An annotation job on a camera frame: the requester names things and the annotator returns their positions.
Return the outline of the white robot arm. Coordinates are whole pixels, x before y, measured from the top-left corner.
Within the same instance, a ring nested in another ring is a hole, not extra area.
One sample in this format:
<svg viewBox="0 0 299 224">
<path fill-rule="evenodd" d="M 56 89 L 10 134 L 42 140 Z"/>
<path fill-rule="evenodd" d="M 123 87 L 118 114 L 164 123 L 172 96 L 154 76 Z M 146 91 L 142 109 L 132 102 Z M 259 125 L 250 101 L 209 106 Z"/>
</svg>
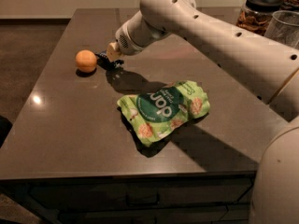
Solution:
<svg viewBox="0 0 299 224">
<path fill-rule="evenodd" d="M 107 57 L 135 55 L 174 34 L 287 120 L 259 164 L 249 224 L 299 224 L 299 52 L 210 17 L 194 0 L 140 0 L 138 12 L 115 34 Z"/>
</svg>

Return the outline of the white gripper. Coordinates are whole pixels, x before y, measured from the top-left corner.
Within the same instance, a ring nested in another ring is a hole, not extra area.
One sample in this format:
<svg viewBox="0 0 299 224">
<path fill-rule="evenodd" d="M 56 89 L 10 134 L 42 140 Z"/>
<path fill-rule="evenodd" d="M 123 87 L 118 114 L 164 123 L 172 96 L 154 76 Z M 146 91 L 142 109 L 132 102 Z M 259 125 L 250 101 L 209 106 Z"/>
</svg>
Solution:
<svg viewBox="0 0 299 224">
<path fill-rule="evenodd" d="M 114 62 L 122 54 L 135 55 L 152 43 L 168 37 L 170 35 L 167 30 L 169 22 L 167 16 L 161 14 L 143 16 L 142 12 L 138 11 L 116 32 L 116 42 L 108 44 L 107 58 Z"/>
</svg>

